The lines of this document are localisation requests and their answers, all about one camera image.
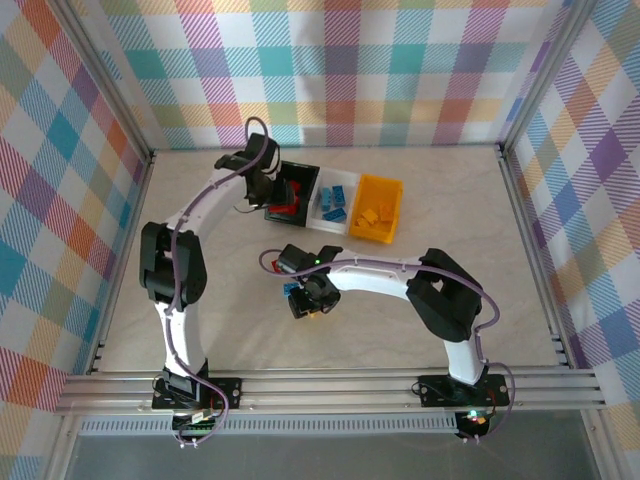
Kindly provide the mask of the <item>black plastic bin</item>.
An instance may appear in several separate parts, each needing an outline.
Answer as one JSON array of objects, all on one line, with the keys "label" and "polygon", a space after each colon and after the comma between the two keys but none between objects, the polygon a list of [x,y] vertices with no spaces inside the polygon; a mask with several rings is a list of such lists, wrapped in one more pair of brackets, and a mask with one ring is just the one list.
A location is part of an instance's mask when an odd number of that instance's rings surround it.
[{"label": "black plastic bin", "polygon": [[294,199],[294,202],[292,204],[296,203],[297,196],[304,196],[307,199],[306,210],[302,216],[299,216],[297,214],[272,215],[268,212],[267,209],[264,213],[264,219],[267,221],[279,222],[282,224],[305,227],[307,224],[308,207],[314,196],[314,188],[316,186],[318,174],[319,168],[317,166],[283,161],[279,174],[279,177],[281,178],[280,183],[285,183],[287,186],[290,186],[290,181],[296,181],[301,185],[301,189],[298,193],[295,193],[292,190]]}]

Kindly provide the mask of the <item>yellow plastic bin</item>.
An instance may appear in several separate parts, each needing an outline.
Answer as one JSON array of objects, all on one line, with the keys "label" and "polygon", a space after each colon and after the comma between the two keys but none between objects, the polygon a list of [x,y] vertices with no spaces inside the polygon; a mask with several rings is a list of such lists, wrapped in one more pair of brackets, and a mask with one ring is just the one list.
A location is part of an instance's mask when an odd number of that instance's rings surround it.
[{"label": "yellow plastic bin", "polygon": [[[400,180],[363,174],[355,196],[349,234],[361,239],[391,244],[399,223],[403,192],[404,186]],[[380,202],[393,205],[394,221],[381,222],[379,219],[378,223],[371,228],[360,228],[356,223],[359,215],[367,209],[372,209],[379,216]]]}]

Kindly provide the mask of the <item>white plastic bin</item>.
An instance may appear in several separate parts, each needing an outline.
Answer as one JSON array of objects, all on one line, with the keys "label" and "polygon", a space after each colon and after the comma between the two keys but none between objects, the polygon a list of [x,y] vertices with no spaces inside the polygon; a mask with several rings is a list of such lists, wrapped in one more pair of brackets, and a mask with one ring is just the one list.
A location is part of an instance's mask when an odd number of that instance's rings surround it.
[{"label": "white plastic bin", "polygon": [[[306,227],[309,229],[346,235],[349,230],[349,222],[352,217],[355,196],[358,190],[361,175],[354,172],[336,170],[321,167],[311,190],[306,214]],[[322,191],[332,190],[334,186],[340,186],[344,193],[342,206],[345,216],[338,220],[325,220],[324,215],[337,209],[334,200],[330,202],[327,211],[322,210]]]}]

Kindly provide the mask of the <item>controller board with green terminal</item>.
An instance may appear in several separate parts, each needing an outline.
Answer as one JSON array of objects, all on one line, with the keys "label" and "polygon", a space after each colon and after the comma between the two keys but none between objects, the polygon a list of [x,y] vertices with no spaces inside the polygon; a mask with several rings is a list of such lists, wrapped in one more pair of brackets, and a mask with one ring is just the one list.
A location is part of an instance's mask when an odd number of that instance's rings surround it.
[{"label": "controller board with green terminal", "polygon": [[176,437],[192,442],[209,434],[216,426],[218,418],[218,413],[211,413],[209,410],[174,415],[171,429]]}]

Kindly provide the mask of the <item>controller board with lit LED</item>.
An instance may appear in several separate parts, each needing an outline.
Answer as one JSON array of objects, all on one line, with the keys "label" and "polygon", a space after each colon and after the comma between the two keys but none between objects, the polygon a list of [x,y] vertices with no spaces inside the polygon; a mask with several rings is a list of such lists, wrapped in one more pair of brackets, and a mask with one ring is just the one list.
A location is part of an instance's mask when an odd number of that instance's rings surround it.
[{"label": "controller board with lit LED", "polygon": [[491,415],[487,412],[470,410],[455,413],[457,432],[455,435],[464,440],[478,440],[485,436],[490,429]]}]

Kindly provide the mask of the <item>long aluminium base rail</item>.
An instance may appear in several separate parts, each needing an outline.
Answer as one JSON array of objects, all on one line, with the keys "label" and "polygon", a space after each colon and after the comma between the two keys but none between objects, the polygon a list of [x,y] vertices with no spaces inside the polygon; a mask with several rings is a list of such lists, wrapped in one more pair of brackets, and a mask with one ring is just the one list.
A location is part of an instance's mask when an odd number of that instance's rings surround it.
[{"label": "long aluminium base rail", "polygon": [[[216,378],[240,378],[242,396],[232,413],[364,414],[414,413],[419,410],[591,410],[605,406],[603,392],[591,370],[562,366],[516,367],[503,374],[510,403],[506,407],[422,407],[412,385],[419,376],[440,375],[439,369],[280,369],[220,371]],[[151,406],[150,371],[98,372],[72,376],[56,414],[190,414]]]}]

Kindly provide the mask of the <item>aluminium side rail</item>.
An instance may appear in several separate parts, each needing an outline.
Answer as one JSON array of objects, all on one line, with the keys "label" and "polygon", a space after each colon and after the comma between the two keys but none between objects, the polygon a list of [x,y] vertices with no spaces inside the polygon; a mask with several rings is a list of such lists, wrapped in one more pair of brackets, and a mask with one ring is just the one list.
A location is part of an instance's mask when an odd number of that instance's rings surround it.
[{"label": "aluminium side rail", "polygon": [[133,203],[130,218],[125,229],[125,236],[121,244],[121,251],[117,258],[117,262],[115,263],[113,278],[110,281],[109,289],[107,291],[108,296],[106,299],[106,303],[96,325],[95,336],[89,350],[89,355],[87,357],[83,375],[91,375],[99,370],[99,362],[102,358],[102,350],[104,349],[104,346],[106,344],[118,296],[121,290],[121,285],[126,272],[127,263],[131,254],[136,227],[139,223],[140,215],[149,188],[149,183],[153,174],[155,157],[156,150],[152,149],[146,156],[143,163],[140,184],[134,198],[135,202]]},{"label": "aluminium side rail", "polygon": [[567,345],[566,332],[560,319],[559,310],[555,302],[551,285],[544,273],[543,262],[537,247],[537,241],[531,225],[529,224],[529,217],[526,211],[524,197],[518,188],[516,175],[509,162],[508,153],[500,143],[495,146],[495,150],[497,162],[515,216],[536,291],[542,305],[551,341],[554,346],[554,350],[556,351],[558,363],[562,367],[573,369],[575,367],[573,354],[570,347]]}]

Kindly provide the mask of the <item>aluminium frame post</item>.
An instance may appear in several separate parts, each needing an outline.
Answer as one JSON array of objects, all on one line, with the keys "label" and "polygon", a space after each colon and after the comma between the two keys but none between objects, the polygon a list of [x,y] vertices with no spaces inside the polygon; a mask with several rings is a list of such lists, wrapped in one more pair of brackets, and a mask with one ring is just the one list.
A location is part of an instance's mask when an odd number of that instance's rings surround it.
[{"label": "aluminium frame post", "polygon": [[144,138],[133,113],[125,103],[112,75],[109,73],[99,49],[91,40],[70,0],[46,0],[46,3],[52,9],[61,27],[68,34],[85,68],[104,95],[106,103],[112,109],[133,149],[145,163],[151,163],[154,157],[154,150]]},{"label": "aluminium frame post", "polygon": [[537,22],[506,96],[504,122],[495,135],[496,149],[513,149],[576,41],[598,0],[549,0]]}]

